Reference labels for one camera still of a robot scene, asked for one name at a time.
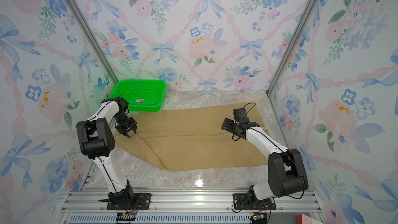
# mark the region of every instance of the wall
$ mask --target wall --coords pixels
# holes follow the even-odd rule
[[[0,222],[53,223],[91,165],[76,123],[113,85],[63,0],[1,0],[0,62]]]
[[[266,90],[307,0],[76,0],[119,80]]]
[[[328,223],[398,223],[397,14],[321,0],[272,97]]]

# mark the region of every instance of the marble surface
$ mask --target marble surface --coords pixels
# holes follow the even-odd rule
[[[166,92],[162,110],[211,107],[241,102],[255,102],[269,134],[286,146],[271,102],[263,91],[171,91]],[[249,187],[267,179],[267,166],[197,169],[170,172],[134,157],[116,146],[117,164],[133,187]],[[96,167],[87,187],[106,187]]]

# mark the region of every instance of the green basket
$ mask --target green basket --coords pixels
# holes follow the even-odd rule
[[[109,97],[123,97],[132,112],[156,112],[162,107],[165,91],[166,82],[161,80],[122,80],[116,83]]]

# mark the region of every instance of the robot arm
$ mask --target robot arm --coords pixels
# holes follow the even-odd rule
[[[301,154],[297,149],[288,149],[268,134],[259,124],[250,122],[246,109],[234,109],[234,121],[226,118],[221,129],[231,132],[238,139],[243,138],[252,143],[268,158],[268,181],[251,186],[248,198],[252,206],[262,200],[273,197],[282,197],[308,189]]]
[[[127,137],[130,137],[129,131],[137,132],[137,122],[125,113],[128,106],[129,103],[122,97],[106,99],[93,116],[76,125],[82,154],[97,164],[107,181],[109,199],[104,201],[126,208],[134,204],[134,195],[129,181],[112,156],[115,139],[109,124],[115,118],[117,131]]]

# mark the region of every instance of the wire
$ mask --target wire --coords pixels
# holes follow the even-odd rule
[[[242,204],[242,208],[239,210],[239,211],[235,211],[234,210],[234,203],[232,204],[232,207],[231,207],[231,209],[232,209],[232,211],[234,212],[234,213],[239,213],[240,211],[242,211],[243,210],[243,208],[246,206],[246,203],[249,201],[249,198],[246,198],[246,200],[245,200],[245,202]]]
[[[271,211],[272,211],[272,207],[269,208],[269,216],[267,217],[267,222],[266,224],[268,224],[269,220],[271,219]]]
[[[136,215],[138,214],[138,209],[140,208],[140,201],[137,200],[137,202],[138,202],[138,206],[137,206],[137,212],[135,213]]]
[[[234,139],[234,137],[235,137],[235,135],[232,135],[232,140],[233,140],[233,141],[238,141],[238,140],[240,139],[239,136],[237,136],[237,137],[238,137],[237,139]]]
[[[294,166],[296,167],[296,169],[297,169],[297,171],[300,173],[300,177],[301,177],[301,179],[302,179],[302,193],[301,193],[301,196],[300,197],[292,197],[292,196],[290,196],[290,195],[286,195],[287,197],[291,197],[291,198],[294,198],[294,199],[301,199],[302,197],[303,197],[303,195],[304,195],[304,189],[305,189],[305,182],[304,182],[304,177],[303,177],[303,175],[301,174],[301,172],[300,172],[300,170],[297,168],[297,166],[296,166],[296,163],[293,161],[293,160],[291,160],[290,159],[290,157],[286,154],[286,152],[285,151],[283,151],[279,146],[277,146],[276,144],[274,144],[274,142],[272,142],[271,141],[271,139],[269,139],[266,135],[264,135],[262,132],[260,132],[260,131],[258,131],[258,130],[256,130],[256,129],[254,129],[254,128],[251,128],[251,127],[249,127],[250,129],[252,129],[252,130],[255,130],[256,132],[258,132],[258,133],[260,133],[261,135],[263,135],[264,137],[266,137],[266,139],[268,139],[276,148],[278,148],[278,149],[280,149],[281,150],[281,152],[283,152],[284,154],[285,154],[285,156],[287,157],[287,159],[289,159],[293,164],[294,164]]]
[[[247,103],[245,106],[247,106],[248,104],[254,104],[251,108],[253,108],[256,105],[254,102],[250,102],[250,103]]]
[[[131,219],[130,219],[130,213],[127,211],[127,208],[124,207],[124,205],[122,203],[120,203],[120,205],[122,205],[122,207],[126,210],[127,212],[127,216],[129,217],[129,224],[131,223]]]
[[[253,214],[257,214],[257,213],[260,213],[261,211],[263,211],[264,210],[264,208],[266,208],[267,209],[267,207],[266,207],[266,205],[264,204],[263,205],[263,208],[260,210],[260,211],[258,211],[258,212],[254,212]]]

